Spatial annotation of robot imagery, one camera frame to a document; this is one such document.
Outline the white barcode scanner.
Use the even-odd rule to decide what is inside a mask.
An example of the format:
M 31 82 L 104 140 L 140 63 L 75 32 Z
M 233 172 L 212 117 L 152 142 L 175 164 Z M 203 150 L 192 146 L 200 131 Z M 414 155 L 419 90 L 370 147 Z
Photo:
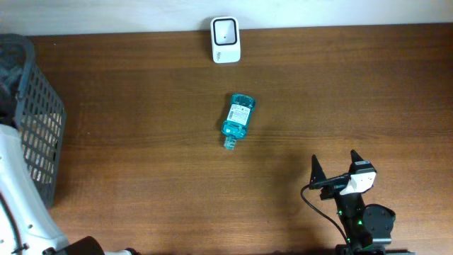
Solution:
M 231 16 L 213 18 L 210 22 L 212 59 L 217 64 L 241 59 L 239 22 Z

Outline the teal mouthwash bottle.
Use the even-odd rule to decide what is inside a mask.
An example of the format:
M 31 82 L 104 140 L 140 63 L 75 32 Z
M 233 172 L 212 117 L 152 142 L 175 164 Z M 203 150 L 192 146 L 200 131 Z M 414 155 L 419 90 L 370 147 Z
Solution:
M 226 149 L 233 150 L 237 141 L 246 137 L 255 106 L 256 100 L 251 96 L 239 93 L 232 95 L 229 112 L 221 128 Z

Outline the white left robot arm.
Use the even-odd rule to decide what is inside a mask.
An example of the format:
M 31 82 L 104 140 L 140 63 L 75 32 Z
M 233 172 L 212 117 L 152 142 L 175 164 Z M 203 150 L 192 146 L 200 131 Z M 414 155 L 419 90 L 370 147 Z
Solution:
M 1 253 L 132 255 L 104 251 L 91 236 L 71 243 L 48 213 L 31 180 L 17 129 L 1 126 Z

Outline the dark grey mesh basket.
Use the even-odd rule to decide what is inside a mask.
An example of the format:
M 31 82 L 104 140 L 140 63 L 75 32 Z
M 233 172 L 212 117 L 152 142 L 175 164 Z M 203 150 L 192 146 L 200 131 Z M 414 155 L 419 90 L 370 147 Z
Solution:
M 31 41 L 1 35 L 1 122 L 15 127 L 23 157 L 46 208 L 54 202 L 67 112 L 39 68 Z

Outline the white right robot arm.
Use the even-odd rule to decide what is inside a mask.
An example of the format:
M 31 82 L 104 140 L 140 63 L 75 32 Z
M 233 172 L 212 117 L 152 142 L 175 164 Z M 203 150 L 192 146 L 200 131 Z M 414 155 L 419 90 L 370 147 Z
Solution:
M 302 200 L 320 216 L 331 222 L 343 237 L 345 244 L 335 248 L 337 254 L 410 254 L 408 250 L 388 250 L 396 213 L 379 204 L 365 204 L 362 194 L 374 186 L 377 170 L 371 161 L 363 159 L 355 150 L 350 151 L 348 172 L 326 177 L 316 155 L 311 156 L 311 177 L 301 191 Z M 321 200 L 333 199 L 340 223 L 321 212 L 304 196 L 305 190 L 320 190 Z

